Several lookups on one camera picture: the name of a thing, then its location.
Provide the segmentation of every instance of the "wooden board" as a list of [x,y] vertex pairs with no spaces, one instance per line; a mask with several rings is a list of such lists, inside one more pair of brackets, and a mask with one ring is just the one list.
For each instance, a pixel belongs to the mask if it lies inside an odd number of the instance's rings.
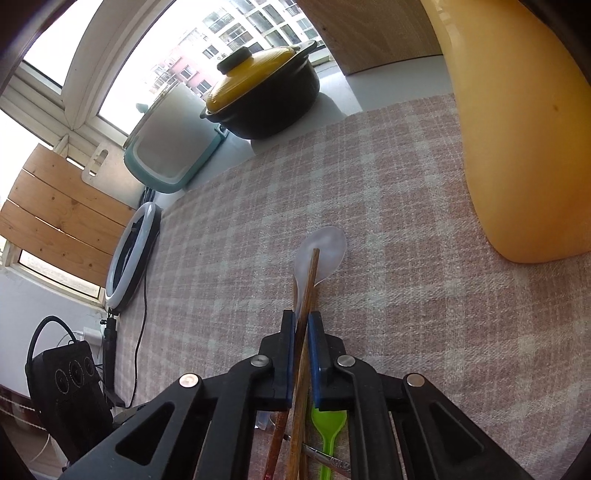
[[298,0],[345,75],[441,55],[420,0]]
[[10,200],[0,210],[0,235],[51,265],[106,285],[111,256],[42,222]]
[[124,227],[64,195],[25,170],[8,199],[20,208],[106,254],[113,255]]
[[35,147],[22,169],[120,225],[126,226],[134,214],[133,208],[84,183],[79,168],[42,145]]

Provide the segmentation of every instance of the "clear plastic spoon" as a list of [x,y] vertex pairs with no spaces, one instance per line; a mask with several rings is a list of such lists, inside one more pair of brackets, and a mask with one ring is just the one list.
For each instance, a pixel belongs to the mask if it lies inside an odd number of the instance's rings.
[[310,258],[312,257],[312,250],[315,248],[320,249],[320,256],[314,286],[330,277],[339,268],[347,252],[345,232],[335,226],[325,226],[312,232],[301,243],[294,260],[294,275],[297,284],[296,319],[300,317]]

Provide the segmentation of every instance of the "sky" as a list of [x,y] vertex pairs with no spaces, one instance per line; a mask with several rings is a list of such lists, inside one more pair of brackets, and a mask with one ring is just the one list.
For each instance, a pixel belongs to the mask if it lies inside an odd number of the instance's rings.
[[0,205],[38,143],[51,147],[0,110]]

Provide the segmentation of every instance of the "metal screw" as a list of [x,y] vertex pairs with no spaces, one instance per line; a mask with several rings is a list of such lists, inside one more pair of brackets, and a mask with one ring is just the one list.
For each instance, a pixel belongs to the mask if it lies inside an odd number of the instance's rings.
[[255,355],[251,358],[251,365],[253,367],[265,367],[269,364],[269,357],[266,355]]
[[419,374],[410,374],[407,377],[407,384],[411,387],[422,387],[425,384],[425,377]]
[[178,383],[181,384],[181,387],[191,388],[199,383],[199,377],[195,374],[184,374],[178,379]]
[[352,367],[355,364],[355,358],[350,355],[341,355],[336,362],[342,367]]

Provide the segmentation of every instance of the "orange plastic container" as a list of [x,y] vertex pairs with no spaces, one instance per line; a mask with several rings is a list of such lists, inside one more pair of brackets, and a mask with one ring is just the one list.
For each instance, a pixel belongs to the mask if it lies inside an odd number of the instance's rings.
[[421,0],[452,78],[466,181],[514,262],[591,251],[591,87],[518,0]]

